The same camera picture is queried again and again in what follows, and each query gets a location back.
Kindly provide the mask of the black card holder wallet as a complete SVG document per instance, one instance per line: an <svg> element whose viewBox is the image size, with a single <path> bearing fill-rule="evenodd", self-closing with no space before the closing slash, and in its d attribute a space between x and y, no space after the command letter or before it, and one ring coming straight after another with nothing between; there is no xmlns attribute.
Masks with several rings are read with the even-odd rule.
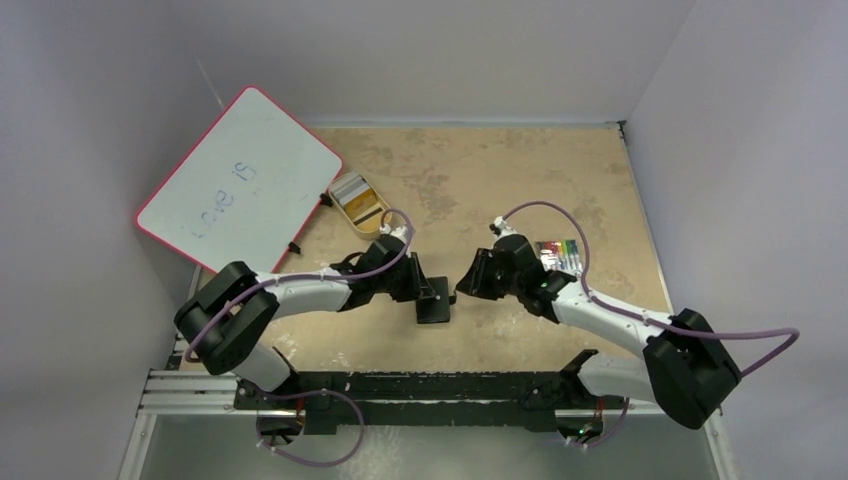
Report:
<svg viewBox="0 0 848 480"><path fill-rule="evenodd" d="M433 294L415 302L416 322L419 325L448 323L451 320L451 308L456 303L456 293L450 288L447 276L427 279Z"/></svg>

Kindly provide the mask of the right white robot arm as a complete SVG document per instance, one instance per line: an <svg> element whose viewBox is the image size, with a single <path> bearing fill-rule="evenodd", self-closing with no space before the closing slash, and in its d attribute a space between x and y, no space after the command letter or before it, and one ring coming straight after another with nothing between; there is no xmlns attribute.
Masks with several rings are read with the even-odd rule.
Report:
<svg viewBox="0 0 848 480"><path fill-rule="evenodd" d="M632 305L586 293L574 273L547 270L520 234L477 250L459 292L486 300L514 296L533 316L588 331L630 352L630 357L592 354L564 376L561 392L576 407L598 396L658 405L678 424L701 428L736 388L742 374L699 313L684 309L624 316Z"/></svg>

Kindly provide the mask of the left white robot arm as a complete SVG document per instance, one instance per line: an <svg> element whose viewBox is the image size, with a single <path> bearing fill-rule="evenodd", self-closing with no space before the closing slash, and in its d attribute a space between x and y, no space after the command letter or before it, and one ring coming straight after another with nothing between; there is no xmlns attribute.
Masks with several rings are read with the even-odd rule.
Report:
<svg viewBox="0 0 848 480"><path fill-rule="evenodd" d="M189 343L188 361L212 375L233 373L258 387L272 408L284 409L297 399L298 382L285 356L261 344L268 326L288 316L353 310L377 294L398 303L435 294L402 237L383 234L366 251L315 272L258 273L233 261L177 310L174 325Z"/></svg>

